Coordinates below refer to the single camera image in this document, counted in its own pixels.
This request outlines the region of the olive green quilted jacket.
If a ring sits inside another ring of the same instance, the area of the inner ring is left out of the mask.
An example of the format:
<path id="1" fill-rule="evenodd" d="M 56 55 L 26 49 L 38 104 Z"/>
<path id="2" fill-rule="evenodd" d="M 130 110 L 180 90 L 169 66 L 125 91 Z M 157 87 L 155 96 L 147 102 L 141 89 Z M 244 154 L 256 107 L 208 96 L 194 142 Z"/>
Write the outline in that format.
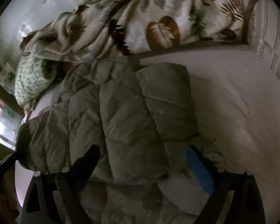
<path id="1" fill-rule="evenodd" d="M 80 202 L 93 223 L 194 223 L 209 195 L 189 168 L 188 146 L 223 166 L 199 134 L 187 67 L 174 63 L 73 67 L 59 101 L 22 125 L 16 150 L 24 168 L 52 174 L 92 145 L 100 160 Z"/>

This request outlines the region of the light grey mattress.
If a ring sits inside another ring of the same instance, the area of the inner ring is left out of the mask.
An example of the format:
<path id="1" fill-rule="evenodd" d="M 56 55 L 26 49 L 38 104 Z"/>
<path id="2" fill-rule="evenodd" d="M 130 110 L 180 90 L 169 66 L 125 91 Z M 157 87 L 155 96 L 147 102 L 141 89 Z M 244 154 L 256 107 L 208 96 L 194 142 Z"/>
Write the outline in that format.
<path id="1" fill-rule="evenodd" d="M 235 46 L 163 54 L 135 65 L 82 63 L 101 60 L 134 71 L 157 63 L 187 67 L 199 134 L 215 145 L 223 166 L 209 160 L 217 171 L 240 175 L 217 222 L 280 222 L 280 81 L 258 55 Z"/>

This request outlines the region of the green white patterned pillow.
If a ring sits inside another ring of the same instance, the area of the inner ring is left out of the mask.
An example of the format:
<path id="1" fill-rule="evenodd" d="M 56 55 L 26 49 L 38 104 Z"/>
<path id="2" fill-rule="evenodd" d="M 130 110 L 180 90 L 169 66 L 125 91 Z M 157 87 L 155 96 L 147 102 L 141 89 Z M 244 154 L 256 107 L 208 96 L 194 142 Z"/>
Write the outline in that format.
<path id="1" fill-rule="evenodd" d="M 57 63 L 32 54 L 21 57 L 15 74 L 14 97 L 23 107 L 54 81 Z"/>

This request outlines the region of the striped floral sofa cushion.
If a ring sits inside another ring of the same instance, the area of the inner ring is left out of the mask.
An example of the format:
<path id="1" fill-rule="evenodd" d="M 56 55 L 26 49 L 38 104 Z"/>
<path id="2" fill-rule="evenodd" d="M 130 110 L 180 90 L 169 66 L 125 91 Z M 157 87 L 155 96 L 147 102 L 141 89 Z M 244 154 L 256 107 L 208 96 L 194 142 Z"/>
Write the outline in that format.
<path id="1" fill-rule="evenodd" d="M 258 0 L 248 26 L 248 45 L 280 79 L 280 9 L 272 0 Z"/>

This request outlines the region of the leaf-print beige blanket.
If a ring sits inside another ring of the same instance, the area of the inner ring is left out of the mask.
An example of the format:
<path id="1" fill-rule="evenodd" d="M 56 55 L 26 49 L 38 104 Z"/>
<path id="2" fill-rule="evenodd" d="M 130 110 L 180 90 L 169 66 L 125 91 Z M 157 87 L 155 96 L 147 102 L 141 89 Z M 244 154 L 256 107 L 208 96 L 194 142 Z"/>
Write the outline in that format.
<path id="1" fill-rule="evenodd" d="M 242 0 L 80 0 L 21 42 L 24 55 L 76 62 L 130 56 L 196 41 L 236 41 Z"/>

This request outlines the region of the window with frame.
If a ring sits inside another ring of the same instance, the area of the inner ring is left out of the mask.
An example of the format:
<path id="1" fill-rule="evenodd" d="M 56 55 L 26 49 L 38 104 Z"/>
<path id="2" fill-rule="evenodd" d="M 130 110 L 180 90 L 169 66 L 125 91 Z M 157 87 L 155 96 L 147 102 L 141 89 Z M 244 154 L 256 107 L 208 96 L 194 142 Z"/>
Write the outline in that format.
<path id="1" fill-rule="evenodd" d="M 23 117 L 0 99 L 0 144 L 15 150 L 18 129 Z"/>

